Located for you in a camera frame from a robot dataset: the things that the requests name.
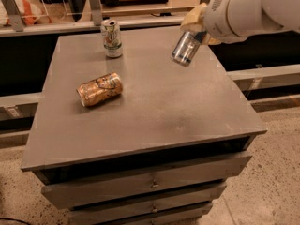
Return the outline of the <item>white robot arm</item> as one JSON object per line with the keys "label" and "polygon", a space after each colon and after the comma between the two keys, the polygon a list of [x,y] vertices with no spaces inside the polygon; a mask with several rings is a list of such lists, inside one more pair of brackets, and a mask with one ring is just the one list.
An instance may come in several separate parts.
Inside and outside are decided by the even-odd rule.
{"label": "white robot arm", "polygon": [[192,9],[184,31],[207,32],[222,43],[249,37],[300,31],[300,0],[211,0]]}

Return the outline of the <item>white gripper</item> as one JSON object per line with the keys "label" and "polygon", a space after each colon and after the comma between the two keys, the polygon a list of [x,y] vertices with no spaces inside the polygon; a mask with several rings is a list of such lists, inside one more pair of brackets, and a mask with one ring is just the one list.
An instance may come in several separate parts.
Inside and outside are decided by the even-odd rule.
{"label": "white gripper", "polygon": [[238,36],[231,28],[228,11],[231,1],[211,0],[208,6],[201,3],[192,9],[181,22],[182,31],[202,32],[204,27],[208,33],[203,36],[202,45],[219,45],[243,42],[248,37]]}

